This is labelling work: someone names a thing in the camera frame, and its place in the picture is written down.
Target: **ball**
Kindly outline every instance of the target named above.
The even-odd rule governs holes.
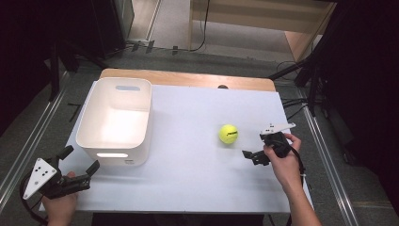
[[[223,143],[231,144],[238,138],[238,130],[234,125],[225,124],[219,130],[219,138]]]

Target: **floor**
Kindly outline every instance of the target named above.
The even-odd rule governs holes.
[[[148,40],[154,40],[154,46],[159,48],[168,49],[173,45],[181,49],[187,48],[188,21],[185,18],[188,17],[188,2],[161,0],[153,28],[146,34],[146,36],[150,35],[135,39],[143,44],[146,44]],[[140,0],[134,0],[134,4],[139,3]],[[154,5],[149,10],[149,14],[154,14],[153,9]],[[153,17],[148,18],[147,25],[151,26],[152,23],[148,20],[152,20]],[[197,22],[194,27],[196,29],[193,29],[193,46],[202,42],[200,28],[203,27],[203,23]],[[153,53],[146,54],[145,48],[139,48],[136,52],[131,52],[129,49],[119,53],[106,62],[116,68],[254,77],[266,77],[276,70],[293,64],[283,32],[277,30],[208,23],[205,43],[206,45],[195,54],[180,52],[176,56],[171,56],[170,51],[162,49],[153,49]],[[26,141],[30,140],[32,131],[38,129],[35,128],[35,122],[40,121],[43,110],[46,107],[52,107],[46,102],[49,88],[44,89],[0,137],[1,191],[4,190],[5,182],[11,181],[14,186],[18,184],[18,178],[16,181],[8,178],[9,175],[11,177],[17,175],[17,173],[10,173],[17,171],[11,171],[14,159],[17,159],[17,153],[21,152],[24,155],[24,153],[29,153],[29,149],[33,150],[33,153],[25,160],[25,163],[29,165],[32,163],[30,158],[45,156],[49,149],[62,147],[65,144],[68,131],[73,126],[72,115],[76,110],[76,107],[70,104],[79,104],[86,99],[91,82],[98,79],[100,72],[89,62],[82,61],[77,74],[65,74],[66,77],[70,77],[63,80],[66,87],[65,96],[58,103],[59,106],[51,122],[44,126],[44,131],[38,137],[40,140],[38,143]],[[306,89],[298,89],[293,85],[293,77],[295,73],[288,74],[275,82],[281,98],[298,98],[306,95]],[[287,108],[286,114],[293,115],[297,110],[298,107]],[[306,161],[309,174],[309,189],[316,213],[324,225],[399,225],[399,218],[394,213],[376,176],[364,167],[346,164],[343,160],[342,147],[329,121],[323,117],[322,111],[316,108],[315,119],[309,117],[308,113],[305,108],[293,118],[298,128],[292,132],[301,134],[303,146],[309,149],[304,153],[304,161]],[[330,171],[335,171],[335,174],[329,174]],[[2,194],[0,221],[5,222],[5,225],[32,224],[19,204],[17,186],[13,188],[14,186],[11,185],[8,188],[11,191],[14,190],[9,197]],[[352,209],[343,211],[340,206]],[[286,219],[286,214],[265,216],[263,225],[285,225]],[[91,214],[79,212],[76,213],[72,225],[90,225],[90,223]]]

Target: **gray floor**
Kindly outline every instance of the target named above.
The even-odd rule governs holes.
[[[163,0],[161,9],[162,6],[166,5],[166,2],[167,0]],[[167,37],[171,37],[171,35],[161,36],[163,32],[157,28],[157,25],[161,22],[160,18],[162,19],[161,14],[157,18],[157,24],[155,24],[152,37],[156,40],[155,43],[157,43],[158,40],[163,40],[165,42],[165,46],[161,43],[162,45],[159,47],[166,47],[166,45],[169,45],[167,44]],[[223,43],[223,49],[226,51],[221,51],[220,54],[217,51],[217,44],[215,44],[215,48],[213,48],[211,42],[207,45],[207,50],[211,52],[180,52],[178,55],[173,56],[170,51],[166,50],[153,50],[151,53],[146,54],[144,48],[140,48],[135,52],[131,52],[129,49],[116,54],[105,62],[111,67],[121,69],[149,69],[246,77],[266,77],[276,71],[280,62],[292,60],[292,57],[287,55],[287,43],[285,39],[281,38],[281,33],[279,33],[279,31],[270,31],[269,35],[270,37],[275,37],[275,39],[270,39],[273,41],[273,44],[269,43],[268,45],[273,45],[275,47],[274,49],[267,49],[267,46],[265,46],[264,48],[267,53],[264,53],[265,56],[263,56],[263,58],[254,56],[252,50],[256,48],[252,47],[241,48],[241,54],[237,55],[238,52],[234,46],[240,41],[226,40]],[[218,42],[216,35],[212,39]],[[280,65],[279,69],[286,66],[289,66],[289,63]],[[65,94],[62,100],[60,100],[55,115],[40,137],[39,143],[34,145],[34,152],[32,155],[28,156],[25,167],[30,168],[30,166],[33,166],[33,161],[37,157],[51,156],[64,147],[75,121],[75,119],[70,121],[75,107],[68,105],[68,103],[82,104],[87,97],[92,81],[97,80],[100,73],[100,69],[84,60],[81,61],[81,67],[78,73],[69,73],[71,80],[66,84]],[[298,88],[296,88],[290,80],[293,77],[295,77],[294,73],[275,82],[281,98],[298,97]],[[12,164],[14,160],[17,159],[20,151],[25,150],[24,145],[31,132],[34,130],[36,122],[40,119],[40,115],[47,106],[49,93],[49,88],[44,89],[9,127],[6,133],[0,137],[0,154],[2,156],[0,159],[0,178],[2,183],[6,181],[8,171],[12,168]],[[287,116],[292,115],[298,108],[299,106],[287,108]],[[298,135],[303,140],[302,158],[307,168],[307,182],[309,184],[315,211],[324,225],[345,225],[343,213],[337,203],[336,195],[334,194],[332,184],[327,176],[325,166],[322,163],[321,155],[319,154],[305,113],[306,111],[301,111],[290,121],[297,124],[297,127],[292,130],[292,133]],[[316,120],[328,147],[328,152],[343,182],[347,197],[354,207],[359,225],[399,225],[399,219],[388,202],[376,176],[366,168],[352,167],[343,161],[343,150],[337,141],[331,125],[323,117],[319,109],[316,109],[316,115]],[[1,206],[1,225],[36,225],[22,208],[18,196],[18,185],[10,189],[13,190],[13,192],[10,194],[10,197],[6,197],[6,200],[8,200],[6,205]],[[276,225],[285,225],[287,215],[273,214],[272,219]],[[79,212],[76,213],[72,225],[90,225],[90,222],[91,213]],[[264,225],[272,225],[269,217],[264,218]]]

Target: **table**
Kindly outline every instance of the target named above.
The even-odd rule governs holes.
[[[190,0],[189,47],[193,20],[205,20],[207,5],[207,0]],[[335,5],[313,0],[212,0],[208,22],[283,30],[295,61],[299,61],[317,35],[323,34]]]
[[[108,76],[147,78],[154,84],[150,156],[138,167],[101,166],[92,177],[91,189],[79,195],[78,210],[228,214],[289,212],[289,204],[271,166],[253,166],[241,153],[243,149],[262,149],[259,132],[263,129],[263,120],[259,119],[266,118],[264,123],[286,122],[279,94],[274,91],[271,81],[130,70],[104,70],[101,78]],[[240,83],[247,88],[250,84],[260,88],[262,83],[267,85],[264,89],[272,91],[202,87],[206,84],[220,85],[220,82],[232,88],[239,88]],[[180,83],[185,86],[165,85]],[[62,171],[74,170],[77,174],[83,174],[93,162],[75,142],[80,119],[81,115],[67,143],[75,150],[60,162]],[[225,123],[233,123],[239,129],[239,138],[229,146],[217,137],[218,129]],[[304,187],[311,199],[307,187]]]

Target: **person's left hand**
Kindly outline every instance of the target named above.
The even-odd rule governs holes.
[[[75,173],[70,171],[67,176],[72,178]],[[76,209],[77,196],[77,192],[53,200],[43,196],[41,201],[48,215],[48,225],[69,225]]]

